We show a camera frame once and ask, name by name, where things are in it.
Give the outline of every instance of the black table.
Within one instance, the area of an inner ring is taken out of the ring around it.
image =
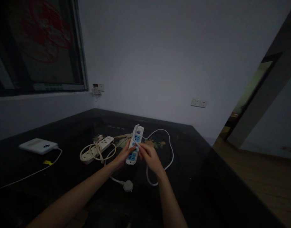
[[[9,227],[28,224],[58,197],[102,168],[99,161],[85,165],[79,159],[81,149],[91,144],[94,136],[128,134],[136,124],[145,128],[144,136],[159,128],[169,132],[174,161],[167,175],[189,227],[283,227],[192,126],[100,109],[0,141],[0,187],[44,168],[44,160],[54,161],[59,154],[58,150],[43,156],[26,152],[18,148],[21,143],[42,138],[58,143],[63,149],[50,168],[0,190],[0,222]],[[165,167],[171,161],[168,136],[158,131],[152,140]],[[162,226],[159,190],[148,184],[145,162],[124,166],[113,176],[122,181],[131,180],[133,192],[125,192],[109,179],[87,208],[97,215],[109,214],[153,227]],[[156,182],[151,171],[149,177],[152,183]]]

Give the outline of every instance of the hand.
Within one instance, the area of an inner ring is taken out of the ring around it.
[[[148,146],[144,143],[139,143],[139,152],[144,157],[149,168],[159,176],[161,173],[164,173],[164,168],[159,160],[156,150],[154,147]]]
[[[130,141],[131,141],[130,139],[127,140],[127,143],[126,143],[125,147],[117,155],[117,157],[111,162],[111,164],[113,164],[115,166],[115,170],[120,169],[124,165],[124,163],[125,163],[127,157],[129,156],[129,154],[133,150],[135,150],[135,148],[136,148],[135,146],[133,146],[133,147],[131,147],[129,149]]]

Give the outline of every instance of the white cable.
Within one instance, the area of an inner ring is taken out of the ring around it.
[[[88,160],[95,159],[95,160],[97,160],[97,161],[101,161],[101,163],[103,164],[104,161],[106,161],[106,160],[110,159],[111,157],[113,157],[114,154],[116,153],[116,149],[117,149],[116,145],[115,145],[114,143],[112,143],[112,145],[113,145],[115,148],[114,148],[111,152],[114,151],[114,153],[113,153],[111,156],[108,156],[108,157],[106,157],[106,158],[103,158],[103,157],[102,157],[102,154],[101,154],[101,147],[98,145],[98,142],[100,142],[101,140],[94,141],[92,144],[87,145],[86,147],[84,147],[84,148],[82,149],[82,151],[80,152],[80,155],[79,155],[80,160],[81,160],[81,161],[88,161]],[[91,155],[91,158],[84,159],[84,158],[82,157],[82,153],[84,152],[84,150],[85,150],[86,148],[89,148],[89,154]]]
[[[131,135],[135,135],[135,131],[136,131],[136,129],[138,128],[138,126],[139,126],[139,124],[138,125],[136,125],[135,126],[135,128],[134,128],[134,130],[133,130],[133,133],[132,134],[130,134],[130,135],[128,135],[121,143],[119,143],[118,145],[117,145],[117,147],[119,146],[119,145],[121,145],[128,137],[130,137]],[[164,170],[167,170],[167,168],[169,168],[170,167],[170,165],[173,163],[173,160],[174,160],[174,151],[173,151],[173,148],[172,148],[172,145],[171,145],[171,137],[170,137],[170,135],[169,135],[169,133],[165,130],[165,129],[157,129],[157,130],[155,130],[155,131],[153,131],[148,137],[143,137],[144,139],[148,139],[149,137],[151,137],[151,135],[152,134],[154,134],[156,131],[159,131],[159,130],[163,130],[163,131],[165,131],[167,134],[168,134],[168,136],[169,136],[169,144],[170,144],[170,147],[171,147],[171,150],[172,150],[172,160],[171,160],[171,162],[165,167],[165,169]],[[138,146],[140,146],[136,141],[135,141],[135,139],[134,139],[134,137],[132,137],[132,139],[133,139],[133,141],[138,145]],[[120,183],[120,184],[122,184],[122,185],[124,185],[124,183],[125,182],[123,182],[123,181],[120,181],[120,180],[117,180],[117,179],[115,179],[115,178],[113,178],[113,177],[110,177],[113,181],[115,181],[115,182],[117,182],[117,183]],[[149,182],[149,184],[150,185],[152,185],[152,186],[157,186],[158,185],[158,182],[157,183],[155,183],[155,184],[153,184],[151,181],[150,181],[150,179],[149,179],[149,175],[148,175],[148,165],[146,165],[146,178],[148,179],[148,182]]]
[[[167,165],[167,166],[165,167],[165,169],[164,169],[164,170],[167,170],[167,168],[169,168],[170,165],[173,163],[173,160],[174,160],[174,151],[173,151],[173,148],[172,148],[172,146],[171,146],[171,137],[170,137],[169,133],[168,133],[165,129],[157,129],[156,131],[159,131],[159,130],[163,130],[163,131],[165,131],[165,132],[168,134],[168,136],[169,136],[169,144],[170,144],[170,147],[171,147],[171,150],[172,150],[172,160],[171,160],[170,164]],[[149,138],[152,134],[154,134],[156,131],[153,131],[153,132],[152,132],[152,133],[151,133],[147,138],[145,138],[145,137],[143,137],[143,138],[144,138],[144,139],[148,139],[148,138]],[[158,185],[158,182],[157,182],[156,184],[153,184],[153,183],[150,182],[149,175],[148,175],[148,165],[146,165],[146,178],[148,179],[148,182],[149,182],[150,185],[152,185],[152,186],[157,186],[157,185]]]
[[[39,171],[33,173],[33,174],[31,174],[31,175],[29,175],[29,176],[27,176],[27,177],[24,177],[24,178],[22,178],[22,179],[20,179],[20,180],[18,180],[18,181],[15,181],[15,182],[10,183],[10,184],[7,184],[7,185],[4,185],[3,187],[0,187],[0,189],[5,188],[5,187],[7,187],[7,186],[10,186],[10,185],[12,185],[12,184],[18,183],[18,182],[20,182],[20,181],[23,181],[23,180],[29,178],[30,176],[33,176],[33,175],[35,175],[35,174],[37,174],[37,173],[39,173],[39,172],[41,172],[41,171],[43,171],[43,170],[45,170],[45,169],[51,167],[53,164],[56,163],[56,161],[59,159],[60,155],[62,154],[62,149],[60,149],[60,148],[58,148],[58,147],[57,147],[57,148],[54,148],[54,149],[58,149],[58,150],[60,150],[60,154],[59,154],[59,156],[57,157],[57,159],[56,159],[56,160],[55,160],[51,165],[49,165],[49,166],[47,166],[47,167],[45,167],[45,168],[43,168],[43,169],[41,169],[41,170],[39,170]]]
[[[122,142],[119,142],[118,143],[118,145],[116,146],[116,148],[117,147],[119,147],[121,144],[123,144],[123,142],[124,141],[126,141],[126,139],[128,138],[128,137],[130,137],[132,134],[129,134],[124,140],[122,140]],[[104,161],[104,166],[106,166],[106,164],[107,164],[107,159],[105,159],[105,161]],[[125,182],[124,181],[120,181],[120,180],[117,180],[117,179],[115,179],[115,178],[113,178],[112,176],[110,176],[110,178],[113,180],[113,181],[115,181],[115,182],[117,182],[117,183],[119,183],[119,184],[121,184],[121,185],[124,185],[125,184]]]

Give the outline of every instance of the wall socket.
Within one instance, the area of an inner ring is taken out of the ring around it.
[[[99,91],[104,92],[104,84],[98,84]]]
[[[93,95],[100,94],[99,88],[98,87],[92,88],[92,93]]]
[[[101,91],[101,92],[104,92],[104,84],[97,84],[97,83],[94,83],[94,84],[93,84],[93,87],[94,87],[94,88],[98,88],[98,90]]]
[[[191,106],[205,108],[208,102],[200,99],[193,99],[191,102]]]
[[[291,147],[283,146],[281,149],[284,150],[284,151],[291,152]]]

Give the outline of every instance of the person's right hand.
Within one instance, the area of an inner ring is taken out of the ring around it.
[[[139,143],[139,152],[144,157],[149,168],[156,174],[159,175],[161,172],[164,172],[164,168],[159,160],[156,150],[154,147],[148,146],[144,143]]]

